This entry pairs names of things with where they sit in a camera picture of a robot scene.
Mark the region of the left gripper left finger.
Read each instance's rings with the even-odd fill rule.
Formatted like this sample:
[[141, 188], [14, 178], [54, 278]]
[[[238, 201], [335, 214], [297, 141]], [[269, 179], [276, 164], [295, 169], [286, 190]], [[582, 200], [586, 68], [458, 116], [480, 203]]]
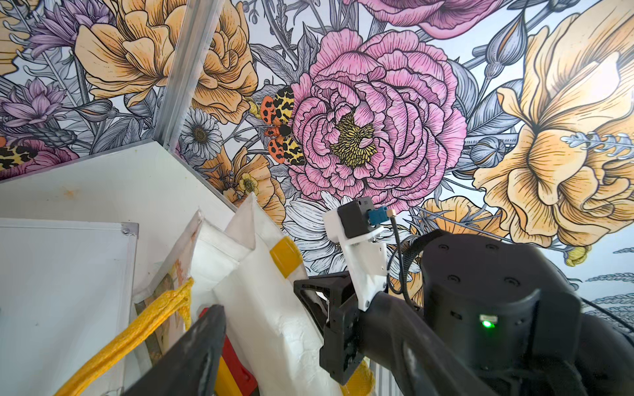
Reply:
[[225, 337], [225, 309], [213, 305], [158, 364], [124, 394], [213, 395]]

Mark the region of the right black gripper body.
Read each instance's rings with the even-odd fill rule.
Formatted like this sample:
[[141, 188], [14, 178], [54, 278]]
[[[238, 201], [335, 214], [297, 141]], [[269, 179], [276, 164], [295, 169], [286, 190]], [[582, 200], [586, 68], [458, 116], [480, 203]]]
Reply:
[[[487, 385], [579, 385], [581, 301], [537, 249], [475, 234], [434, 231], [401, 253], [418, 262], [424, 303], [404, 300], [454, 356]], [[320, 328], [320, 366], [350, 379], [359, 351], [358, 298], [348, 272], [296, 281]]]

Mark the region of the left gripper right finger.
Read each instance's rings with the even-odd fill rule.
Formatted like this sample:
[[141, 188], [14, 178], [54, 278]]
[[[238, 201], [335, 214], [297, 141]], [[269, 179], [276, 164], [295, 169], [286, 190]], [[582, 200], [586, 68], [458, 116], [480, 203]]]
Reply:
[[409, 305], [380, 293], [359, 316], [359, 351], [388, 369], [404, 395], [493, 395]]

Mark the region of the red utility knife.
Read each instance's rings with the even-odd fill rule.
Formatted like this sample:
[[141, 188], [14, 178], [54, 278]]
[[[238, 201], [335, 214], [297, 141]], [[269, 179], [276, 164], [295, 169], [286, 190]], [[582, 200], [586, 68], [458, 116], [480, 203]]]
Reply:
[[255, 376], [242, 364], [236, 354], [230, 339], [225, 336], [222, 356], [234, 379], [239, 386], [242, 396], [259, 395], [259, 384]]

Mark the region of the white pouch with yellow handles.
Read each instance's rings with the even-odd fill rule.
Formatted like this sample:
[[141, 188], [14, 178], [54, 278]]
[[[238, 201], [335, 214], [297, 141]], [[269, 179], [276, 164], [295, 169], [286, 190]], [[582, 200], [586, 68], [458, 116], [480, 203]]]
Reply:
[[343, 384], [320, 367], [316, 324], [293, 291], [307, 278], [295, 243], [246, 198], [225, 229], [195, 214], [161, 268], [173, 285], [59, 389], [80, 395], [135, 348], [155, 335], [170, 352], [204, 309], [220, 305], [226, 341], [254, 375], [263, 395], [369, 395], [375, 379], [362, 363]]

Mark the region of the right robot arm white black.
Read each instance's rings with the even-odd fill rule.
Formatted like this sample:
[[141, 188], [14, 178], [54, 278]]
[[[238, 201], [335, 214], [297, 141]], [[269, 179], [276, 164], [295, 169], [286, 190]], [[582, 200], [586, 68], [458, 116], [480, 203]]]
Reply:
[[584, 313], [536, 248], [435, 231], [407, 255], [421, 260], [418, 309], [384, 291], [364, 302], [348, 272], [295, 282], [336, 382], [368, 358], [405, 395], [632, 394], [632, 335]]

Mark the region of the silver metal case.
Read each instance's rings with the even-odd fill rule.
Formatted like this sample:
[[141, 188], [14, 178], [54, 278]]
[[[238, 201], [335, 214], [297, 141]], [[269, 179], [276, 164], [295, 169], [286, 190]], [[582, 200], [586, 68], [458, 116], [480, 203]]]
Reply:
[[126, 329], [138, 233], [135, 223], [2, 220], [2, 394], [55, 394]]

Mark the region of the right corner aluminium post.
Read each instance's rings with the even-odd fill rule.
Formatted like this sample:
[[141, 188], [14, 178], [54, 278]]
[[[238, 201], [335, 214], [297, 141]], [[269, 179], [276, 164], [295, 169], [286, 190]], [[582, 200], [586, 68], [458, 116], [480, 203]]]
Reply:
[[178, 143], [224, 4], [221, 0], [187, 4], [155, 126], [154, 140], [168, 151]]

